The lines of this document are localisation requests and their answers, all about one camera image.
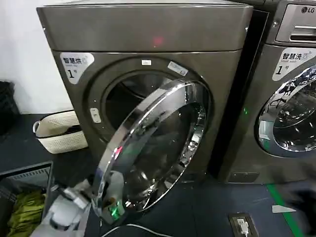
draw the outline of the woven basket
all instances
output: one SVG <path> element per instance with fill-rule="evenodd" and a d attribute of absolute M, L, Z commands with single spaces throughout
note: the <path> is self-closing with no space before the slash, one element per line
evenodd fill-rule
<path fill-rule="evenodd" d="M 59 112 L 35 122 L 33 133 L 50 153 L 70 152 L 88 146 L 83 131 L 68 132 L 75 125 L 79 125 L 75 111 Z"/>

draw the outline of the lg logo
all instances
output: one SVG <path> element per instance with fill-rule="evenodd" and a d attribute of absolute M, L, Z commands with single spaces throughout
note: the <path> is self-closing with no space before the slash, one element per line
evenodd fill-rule
<path fill-rule="evenodd" d="M 301 10 L 302 13 L 313 13 L 315 11 L 315 8 L 310 8 L 310 7 L 306 7 L 304 6 Z"/>

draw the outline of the white wall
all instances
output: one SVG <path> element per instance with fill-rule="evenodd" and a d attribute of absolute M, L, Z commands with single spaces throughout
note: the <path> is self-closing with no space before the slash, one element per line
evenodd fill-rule
<path fill-rule="evenodd" d="M 15 83 L 23 114 L 72 108 L 36 12 L 37 6 L 58 2 L 0 0 L 0 80 Z"/>

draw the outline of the front-loading washing machine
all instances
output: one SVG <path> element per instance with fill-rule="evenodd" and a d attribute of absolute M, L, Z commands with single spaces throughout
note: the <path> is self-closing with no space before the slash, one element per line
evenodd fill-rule
<path fill-rule="evenodd" d="M 245 101 L 217 169 L 220 180 L 296 181 L 306 178 L 306 167 L 315 169 L 315 5 L 274 2 L 259 60 L 253 63 Z"/>
<path fill-rule="evenodd" d="M 251 6 L 221 0 L 38 8 L 101 160 L 94 207 L 103 219 L 113 223 L 126 210 L 151 207 L 184 171 L 190 178 L 205 173 L 251 13 Z"/>

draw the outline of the green floor tape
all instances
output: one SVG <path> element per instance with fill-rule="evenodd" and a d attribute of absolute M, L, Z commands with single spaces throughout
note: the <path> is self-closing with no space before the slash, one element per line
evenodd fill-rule
<path fill-rule="evenodd" d="M 281 205 L 281 206 L 286 206 L 285 202 L 282 200 L 280 194 L 278 193 L 275 185 L 273 184 L 268 184 L 267 185 L 268 191 L 270 192 L 271 196 L 276 202 L 276 205 Z M 282 213 L 283 217 L 285 218 L 285 221 L 289 225 L 292 233 L 294 234 L 295 237 L 303 237 L 304 234 L 302 230 L 298 227 L 297 223 L 294 221 L 292 214 L 290 212 L 285 212 Z"/>

